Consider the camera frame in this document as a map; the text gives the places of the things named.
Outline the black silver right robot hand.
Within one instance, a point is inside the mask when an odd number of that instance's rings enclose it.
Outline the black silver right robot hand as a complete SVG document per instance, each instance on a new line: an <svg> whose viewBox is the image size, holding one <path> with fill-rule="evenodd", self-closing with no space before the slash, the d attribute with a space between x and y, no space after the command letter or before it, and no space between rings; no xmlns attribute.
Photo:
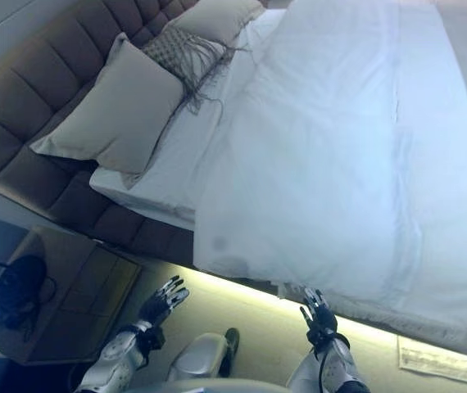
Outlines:
<svg viewBox="0 0 467 393"><path fill-rule="evenodd" d="M304 290L300 311L308 327L308 341L317 350L327 346L336 336L338 323L320 290L309 287Z"/></svg>

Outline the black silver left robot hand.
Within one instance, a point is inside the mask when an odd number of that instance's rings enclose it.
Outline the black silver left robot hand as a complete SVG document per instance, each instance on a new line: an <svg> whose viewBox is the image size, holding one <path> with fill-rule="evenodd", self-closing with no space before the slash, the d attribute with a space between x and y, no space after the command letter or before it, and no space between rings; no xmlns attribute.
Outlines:
<svg viewBox="0 0 467 393"><path fill-rule="evenodd" d="M147 298L138 312L138 318L151 326L161 326L189 296L189 290L183 284L184 280L179 275L170 278Z"/></svg>

